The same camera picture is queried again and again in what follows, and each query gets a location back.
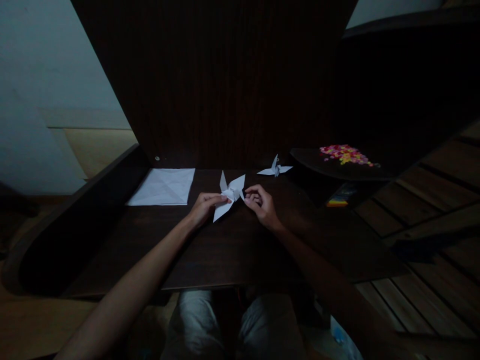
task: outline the white wall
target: white wall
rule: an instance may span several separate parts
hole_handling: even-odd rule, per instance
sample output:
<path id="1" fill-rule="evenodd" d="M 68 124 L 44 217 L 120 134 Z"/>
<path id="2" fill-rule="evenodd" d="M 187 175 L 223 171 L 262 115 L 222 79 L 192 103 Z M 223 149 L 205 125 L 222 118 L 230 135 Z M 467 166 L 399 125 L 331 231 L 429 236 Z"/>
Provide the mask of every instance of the white wall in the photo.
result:
<path id="1" fill-rule="evenodd" d="M 69 0 L 0 1 L 0 182 L 25 195 L 85 183 L 43 119 L 59 112 L 71 127 L 95 113 L 129 128 Z"/>
<path id="2" fill-rule="evenodd" d="M 442 0 L 358 0 L 346 28 L 397 15 L 438 9 Z"/>

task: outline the light gray pants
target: light gray pants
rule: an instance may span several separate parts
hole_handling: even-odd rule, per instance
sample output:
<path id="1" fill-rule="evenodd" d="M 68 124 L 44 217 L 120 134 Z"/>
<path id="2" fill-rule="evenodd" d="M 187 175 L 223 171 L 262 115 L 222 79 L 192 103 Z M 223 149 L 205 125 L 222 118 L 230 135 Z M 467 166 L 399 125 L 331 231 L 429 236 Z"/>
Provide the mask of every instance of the light gray pants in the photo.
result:
<path id="1" fill-rule="evenodd" d="M 292 301 L 285 294 L 258 297 L 243 314 L 236 358 L 306 359 Z M 160 360 L 225 359 L 212 292 L 185 291 L 173 311 Z"/>

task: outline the white paper crane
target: white paper crane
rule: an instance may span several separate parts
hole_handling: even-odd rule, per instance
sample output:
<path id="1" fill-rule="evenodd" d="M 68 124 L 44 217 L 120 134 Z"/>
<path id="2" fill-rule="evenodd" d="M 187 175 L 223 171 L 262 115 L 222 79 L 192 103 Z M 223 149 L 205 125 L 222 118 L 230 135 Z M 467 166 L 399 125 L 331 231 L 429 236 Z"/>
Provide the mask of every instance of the white paper crane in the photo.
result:
<path id="1" fill-rule="evenodd" d="M 213 215 L 213 222 L 217 221 L 218 218 L 220 218 L 223 214 L 225 214 L 228 210 L 230 210 L 234 202 L 236 202 L 239 198 L 245 201 L 244 193 L 242 191 L 244 189 L 244 185 L 245 185 L 245 175 L 242 175 L 240 177 L 237 177 L 227 186 L 227 181 L 225 180 L 225 174 L 223 171 L 221 172 L 221 178 L 220 178 L 221 194 L 229 198 L 231 200 L 231 203 L 224 202 L 224 203 L 215 205 L 215 214 Z"/>
<path id="2" fill-rule="evenodd" d="M 257 174 L 260 174 L 260 175 L 275 175 L 275 177 L 277 177 L 278 175 L 280 175 L 282 173 L 286 173 L 288 170 L 293 168 L 293 166 L 277 165 L 278 160 L 279 160 L 279 155 L 277 154 L 275 156 L 275 159 L 273 160 L 273 163 L 271 164 L 271 168 L 259 171 L 259 172 L 257 172 Z"/>

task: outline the pile of paper stars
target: pile of paper stars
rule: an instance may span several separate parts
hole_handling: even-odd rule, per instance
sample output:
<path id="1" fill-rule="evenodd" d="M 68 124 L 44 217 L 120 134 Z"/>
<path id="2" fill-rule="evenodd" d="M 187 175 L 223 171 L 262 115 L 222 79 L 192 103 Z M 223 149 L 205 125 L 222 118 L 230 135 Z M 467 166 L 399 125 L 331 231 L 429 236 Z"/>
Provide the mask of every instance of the pile of paper stars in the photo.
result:
<path id="1" fill-rule="evenodd" d="M 369 159 L 363 155 L 357 148 L 345 145 L 330 145 L 320 148 L 320 151 L 324 154 L 330 155 L 330 159 L 340 160 L 340 165 L 344 165 L 348 162 L 352 162 L 360 165 L 378 166 L 380 164 L 373 164 Z"/>

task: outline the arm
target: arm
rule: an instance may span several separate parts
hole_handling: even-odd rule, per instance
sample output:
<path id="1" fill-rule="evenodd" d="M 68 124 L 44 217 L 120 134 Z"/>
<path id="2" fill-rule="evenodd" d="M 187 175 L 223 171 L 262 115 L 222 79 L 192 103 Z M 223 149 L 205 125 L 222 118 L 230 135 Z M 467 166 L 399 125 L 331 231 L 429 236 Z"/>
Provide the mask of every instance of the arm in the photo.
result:
<path id="1" fill-rule="evenodd" d="M 351 336 L 365 359 L 412 359 L 395 331 L 328 261 L 286 229 L 262 186 L 245 190 L 245 204 L 295 259 L 321 302 Z"/>
<path id="2" fill-rule="evenodd" d="M 230 200 L 201 193 L 190 213 L 137 262 L 105 295 L 55 359 L 99 359 L 128 330 L 158 289 L 175 255 L 217 203 Z"/>

